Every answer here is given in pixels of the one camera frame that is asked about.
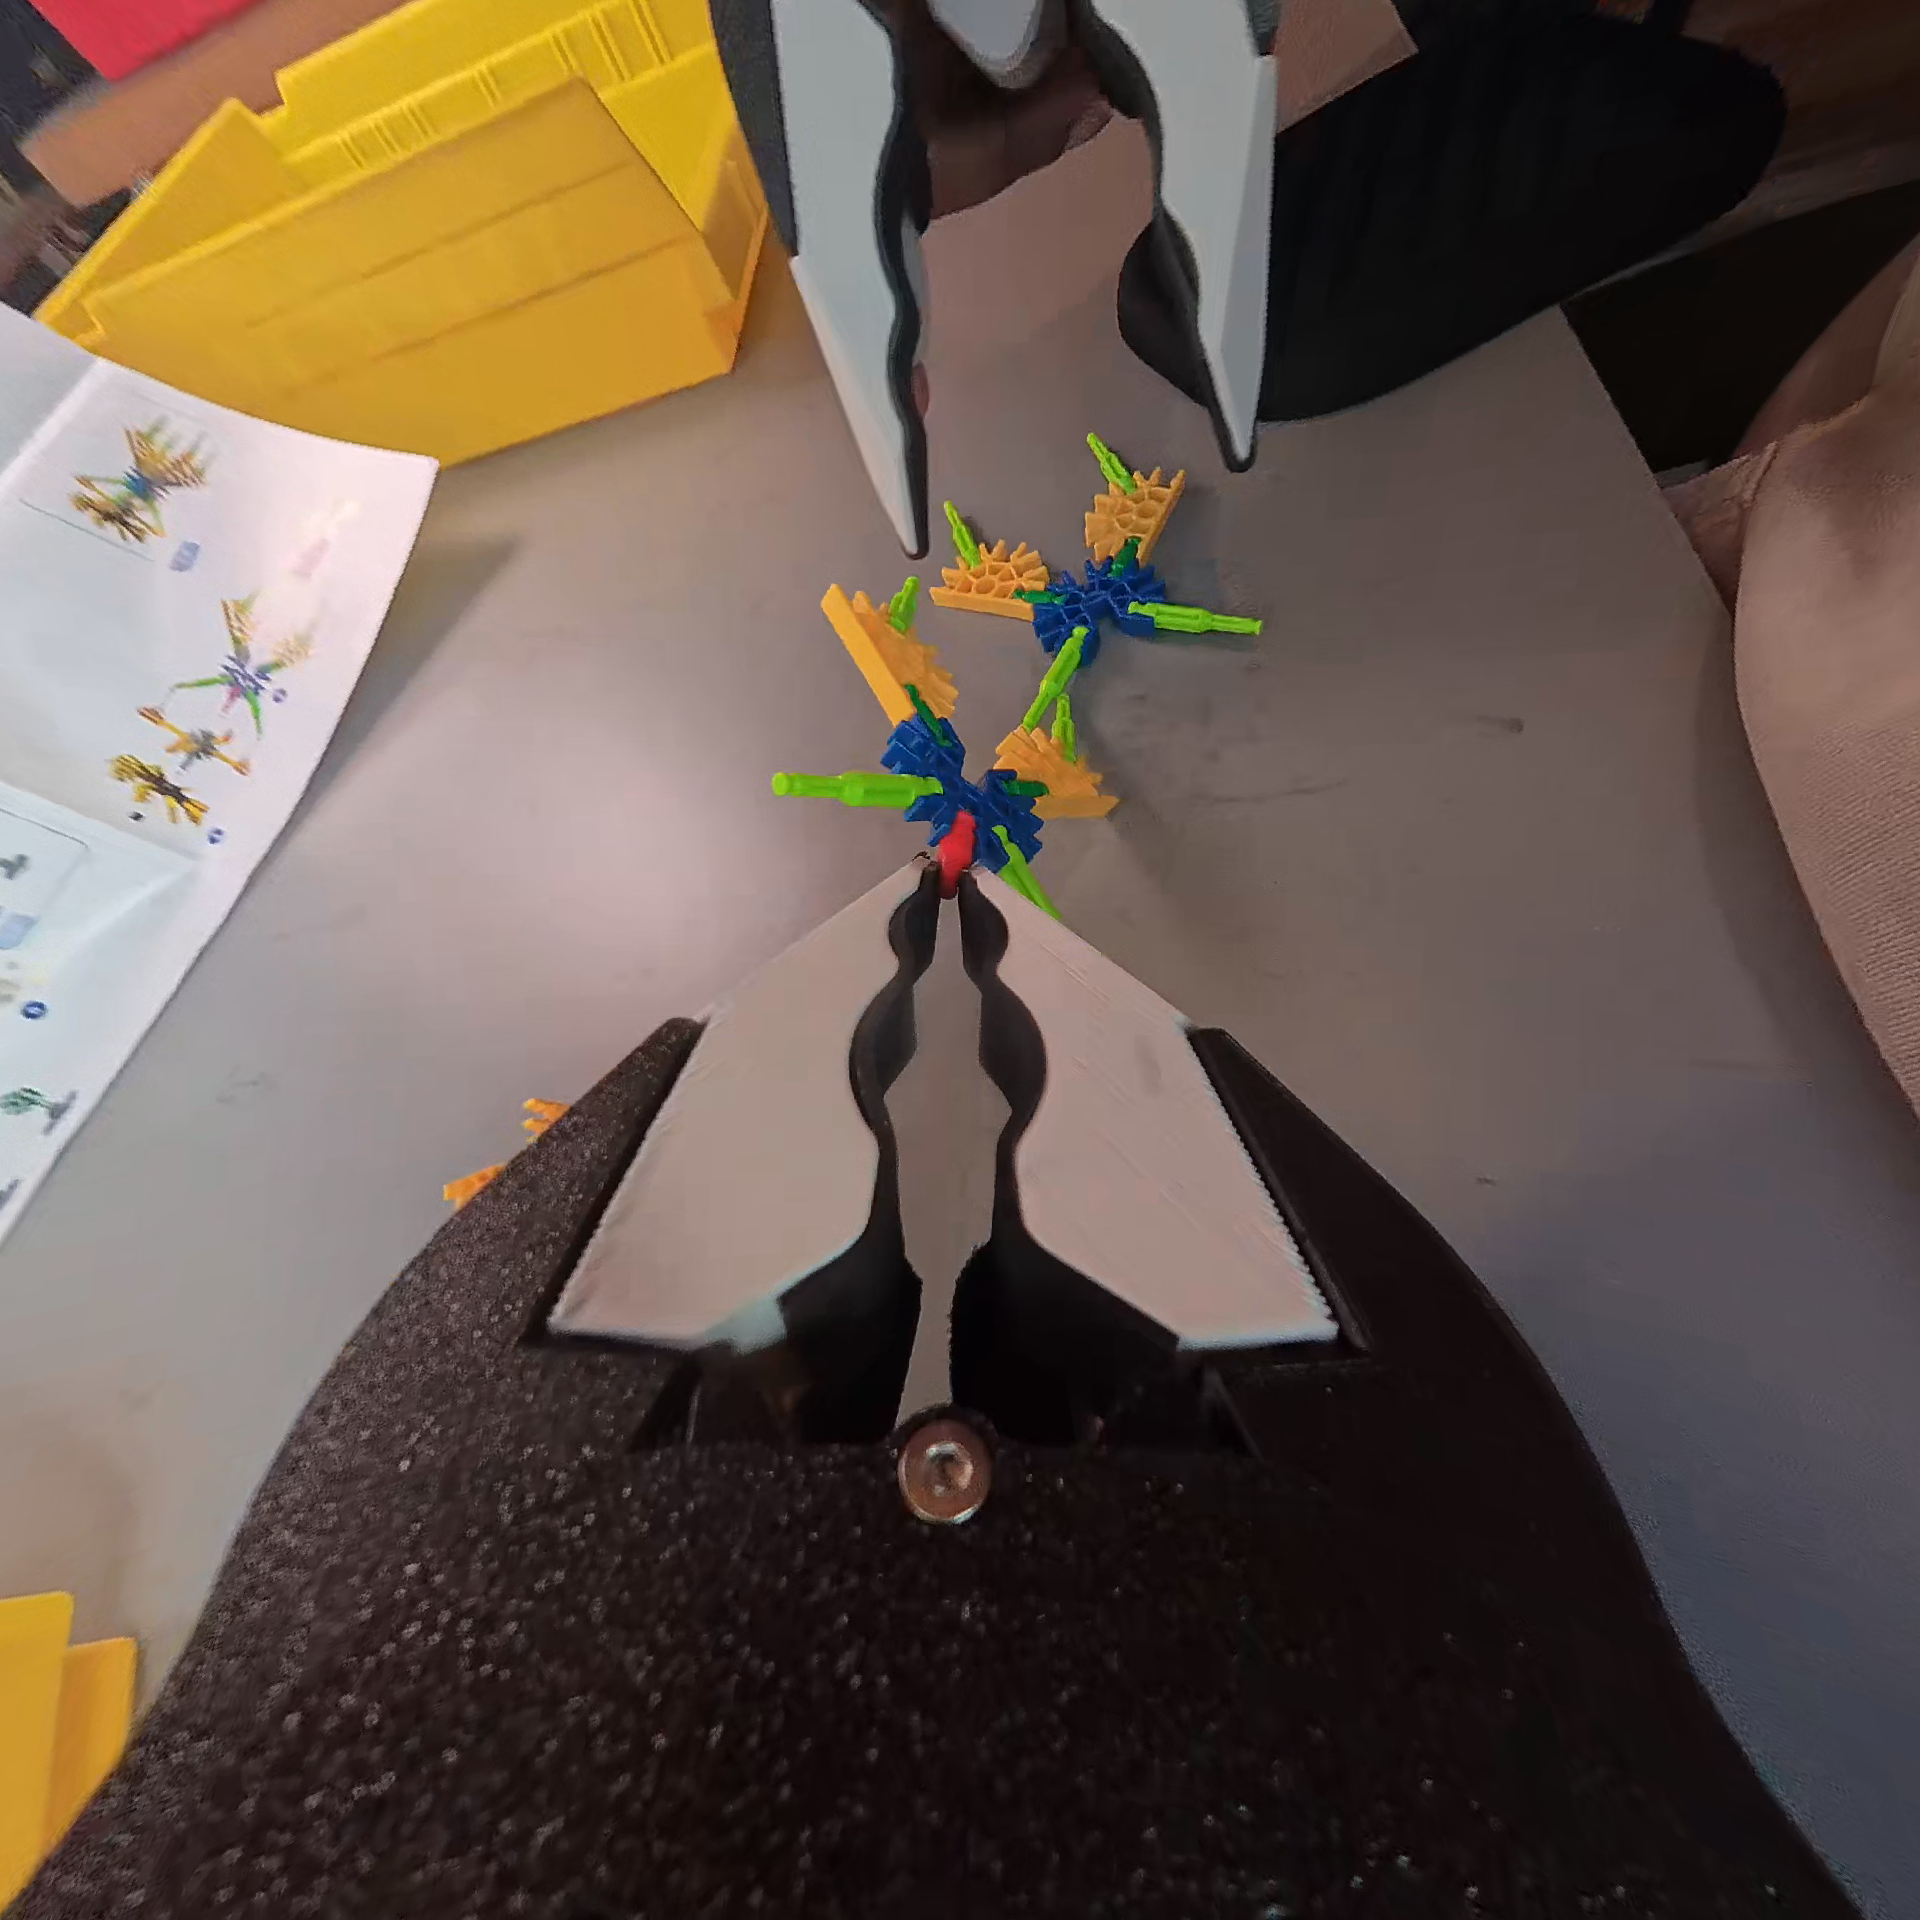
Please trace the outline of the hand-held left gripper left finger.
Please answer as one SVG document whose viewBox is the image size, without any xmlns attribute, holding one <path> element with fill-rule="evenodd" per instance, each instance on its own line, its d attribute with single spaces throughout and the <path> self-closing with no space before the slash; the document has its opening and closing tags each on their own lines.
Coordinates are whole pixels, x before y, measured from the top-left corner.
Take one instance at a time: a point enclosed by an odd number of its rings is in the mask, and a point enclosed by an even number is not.
<svg viewBox="0 0 1920 1920">
<path fill-rule="evenodd" d="M 924 1282 L 887 1092 L 912 1061 L 924 865 L 723 997 L 594 1213 L 549 1337 L 690 1358 L 690 1439 L 761 1406 L 791 1441 L 878 1441 Z"/>
</svg>

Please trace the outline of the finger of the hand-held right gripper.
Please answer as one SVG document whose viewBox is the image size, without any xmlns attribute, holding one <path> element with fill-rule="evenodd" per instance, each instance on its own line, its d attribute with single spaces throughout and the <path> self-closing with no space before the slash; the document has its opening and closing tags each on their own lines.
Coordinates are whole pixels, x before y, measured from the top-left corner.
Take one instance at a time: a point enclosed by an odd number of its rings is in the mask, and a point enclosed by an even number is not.
<svg viewBox="0 0 1920 1920">
<path fill-rule="evenodd" d="M 1147 89 L 1158 253 L 1231 469 L 1257 452 L 1277 54 L 1243 0 L 1101 0 L 1096 28 Z"/>
<path fill-rule="evenodd" d="M 778 0 L 778 71 L 791 186 L 791 283 L 842 394 L 851 445 L 909 555 L 924 555 L 921 130 L 909 62 L 867 0 Z"/>
</svg>

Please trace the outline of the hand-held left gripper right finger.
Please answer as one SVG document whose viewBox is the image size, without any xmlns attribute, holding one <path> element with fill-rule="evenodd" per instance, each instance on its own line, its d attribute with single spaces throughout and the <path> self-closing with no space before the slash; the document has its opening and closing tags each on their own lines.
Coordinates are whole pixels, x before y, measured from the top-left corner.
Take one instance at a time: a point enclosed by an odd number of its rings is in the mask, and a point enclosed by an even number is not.
<svg viewBox="0 0 1920 1920">
<path fill-rule="evenodd" d="M 1337 1307 L 1195 1021 L 1003 878 L 958 878 L 956 906 L 1006 1101 L 956 1282 L 956 1402 L 1003 1439 L 1200 1430 L 1212 1378 L 1337 1358 Z"/>
</svg>

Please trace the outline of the yellow black toy wheel assembly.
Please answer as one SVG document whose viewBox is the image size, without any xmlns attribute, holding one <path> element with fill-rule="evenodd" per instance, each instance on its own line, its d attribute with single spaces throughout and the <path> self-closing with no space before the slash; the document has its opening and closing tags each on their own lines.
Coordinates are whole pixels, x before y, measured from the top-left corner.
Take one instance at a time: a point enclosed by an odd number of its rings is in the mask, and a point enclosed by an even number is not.
<svg viewBox="0 0 1920 1920">
<path fill-rule="evenodd" d="M 568 1101 L 555 1101 L 555 1096 L 523 1096 L 523 1113 L 518 1113 L 518 1154 L 532 1154 L 555 1121 L 568 1113 Z M 489 1164 L 489 1169 L 472 1169 L 472 1174 L 462 1174 L 462 1179 L 449 1179 L 444 1188 L 444 1201 L 462 1213 L 462 1204 L 472 1204 L 482 1188 L 493 1188 L 493 1174 L 501 1174 L 507 1164 Z"/>
</svg>

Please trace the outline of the small blue green toy assembly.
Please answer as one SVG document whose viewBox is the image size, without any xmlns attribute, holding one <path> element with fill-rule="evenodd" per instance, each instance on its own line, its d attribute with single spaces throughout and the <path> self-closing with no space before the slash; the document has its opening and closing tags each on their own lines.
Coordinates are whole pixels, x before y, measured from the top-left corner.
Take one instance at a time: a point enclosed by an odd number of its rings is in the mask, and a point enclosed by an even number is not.
<svg viewBox="0 0 1920 1920">
<path fill-rule="evenodd" d="M 1043 643 L 1043 684 L 1023 730 L 1052 723 L 1065 741 L 1065 684 L 1096 663 L 1101 637 L 1257 637 L 1257 612 L 1217 612 L 1174 601 L 1158 575 L 1158 541 L 1188 502 L 1188 469 L 1129 464 L 1101 433 L 1088 433 L 1101 488 L 1088 510 L 1088 563 L 1043 567 L 1026 541 L 982 541 L 974 520 L 947 502 L 956 563 L 931 591 L 935 609 L 999 612 L 1031 624 Z"/>
</svg>

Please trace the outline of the large blue green toy assembly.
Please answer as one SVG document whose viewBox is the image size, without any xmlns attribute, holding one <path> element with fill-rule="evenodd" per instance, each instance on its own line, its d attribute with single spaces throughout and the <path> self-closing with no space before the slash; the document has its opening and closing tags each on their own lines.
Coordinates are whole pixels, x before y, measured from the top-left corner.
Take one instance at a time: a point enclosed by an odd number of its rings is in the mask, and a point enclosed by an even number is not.
<svg viewBox="0 0 1920 1920">
<path fill-rule="evenodd" d="M 1094 624 L 1065 624 L 1023 730 L 1003 735 L 982 768 L 974 768 L 956 730 L 956 672 L 940 671 L 935 643 L 921 637 L 921 578 L 909 578 L 887 601 L 829 585 L 825 612 L 887 716 L 887 741 L 878 768 L 779 768 L 771 791 L 909 817 L 935 854 L 940 897 L 956 897 L 958 872 L 992 872 L 1023 902 L 1058 910 L 1031 872 L 1043 854 L 1043 823 L 1096 823 L 1123 803 L 1080 749 L 1073 730 L 1073 683 L 1094 663 Z"/>
</svg>

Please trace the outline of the grey desk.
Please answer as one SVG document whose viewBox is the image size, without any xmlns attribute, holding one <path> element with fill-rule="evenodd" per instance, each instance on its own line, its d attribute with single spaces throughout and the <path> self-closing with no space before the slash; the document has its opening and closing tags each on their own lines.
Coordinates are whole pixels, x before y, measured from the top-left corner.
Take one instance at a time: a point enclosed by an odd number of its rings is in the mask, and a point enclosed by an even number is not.
<svg viewBox="0 0 1920 1920">
<path fill-rule="evenodd" d="M 1795 897 L 1726 601 L 1562 314 L 1217 464 L 1116 333 L 1137 141 L 935 223 L 931 495 L 1163 575 L 1254 653 L 1112 643 L 1123 791 L 1043 886 L 1231 1026 L 1558 1371 L 1719 1708 L 1917 1913 L 1917 1113 Z M 178 1653 L 252 1485 L 444 1188 L 912 857 L 771 801 L 878 703 L 894 591 L 789 265 L 733 374 L 462 464 L 305 810 L 9 1242 L 9 1597 Z"/>
</svg>

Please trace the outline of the person's right hand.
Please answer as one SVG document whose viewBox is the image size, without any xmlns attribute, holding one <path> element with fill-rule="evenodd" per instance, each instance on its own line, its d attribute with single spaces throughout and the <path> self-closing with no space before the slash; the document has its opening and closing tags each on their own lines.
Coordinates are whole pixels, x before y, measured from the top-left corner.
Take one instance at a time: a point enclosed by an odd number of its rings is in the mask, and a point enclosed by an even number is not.
<svg viewBox="0 0 1920 1920">
<path fill-rule="evenodd" d="M 999 89 L 956 54 L 921 64 L 912 120 L 924 130 L 931 223 L 947 223 L 1088 150 L 1116 120 L 1116 104 L 1088 47 L 1059 47 L 1026 89 Z"/>
</svg>

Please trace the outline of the black mesh chair seat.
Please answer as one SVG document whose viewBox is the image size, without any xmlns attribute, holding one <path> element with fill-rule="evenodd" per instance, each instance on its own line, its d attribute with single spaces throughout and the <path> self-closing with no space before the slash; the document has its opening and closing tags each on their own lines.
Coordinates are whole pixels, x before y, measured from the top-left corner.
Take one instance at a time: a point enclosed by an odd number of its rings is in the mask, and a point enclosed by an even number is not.
<svg viewBox="0 0 1920 1920">
<path fill-rule="evenodd" d="M 1738 47 L 1486 9 L 1268 135 L 1257 425 L 1337 417 L 1730 214 L 1789 127 Z"/>
</svg>

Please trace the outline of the yellow plastic bin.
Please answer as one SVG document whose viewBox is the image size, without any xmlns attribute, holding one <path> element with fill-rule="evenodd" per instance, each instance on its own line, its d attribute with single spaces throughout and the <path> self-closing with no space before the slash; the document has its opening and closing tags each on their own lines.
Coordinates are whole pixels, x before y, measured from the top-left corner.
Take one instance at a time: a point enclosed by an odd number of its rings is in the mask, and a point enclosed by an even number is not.
<svg viewBox="0 0 1920 1920">
<path fill-rule="evenodd" d="M 127 1761 L 135 1643 L 73 1643 L 73 1594 L 0 1603 L 0 1900 Z"/>
<path fill-rule="evenodd" d="M 416 0 L 213 109 L 36 303 L 444 464 L 733 368 L 771 206 L 704 0 Z"/>
</svg>

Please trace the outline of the white instruction sheet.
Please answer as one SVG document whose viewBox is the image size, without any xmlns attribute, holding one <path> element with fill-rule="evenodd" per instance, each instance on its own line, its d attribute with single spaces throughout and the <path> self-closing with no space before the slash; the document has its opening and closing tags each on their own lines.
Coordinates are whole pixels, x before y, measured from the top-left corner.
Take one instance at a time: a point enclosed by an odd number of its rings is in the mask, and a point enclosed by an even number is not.
<svg viewBox="0 0 1920 1920">
<path fill-rule="evenodd" d="M 294 823 L 436 461 L 0 314 L 0 1229 Z"/>
</svg>

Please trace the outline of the person's torso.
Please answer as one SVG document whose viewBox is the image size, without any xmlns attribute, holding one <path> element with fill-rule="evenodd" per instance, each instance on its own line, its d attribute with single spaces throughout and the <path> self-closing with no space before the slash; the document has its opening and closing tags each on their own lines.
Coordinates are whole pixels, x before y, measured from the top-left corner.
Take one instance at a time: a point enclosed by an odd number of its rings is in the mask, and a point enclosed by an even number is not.
<svg viewBox="0 0 1920 1920">
<path fill-rule="evenodd" d="M 1730 609 L 1738 699 L 1795 881 L 1920 1101 L 1920 246 L 1672 483 Z"/>
</svg>

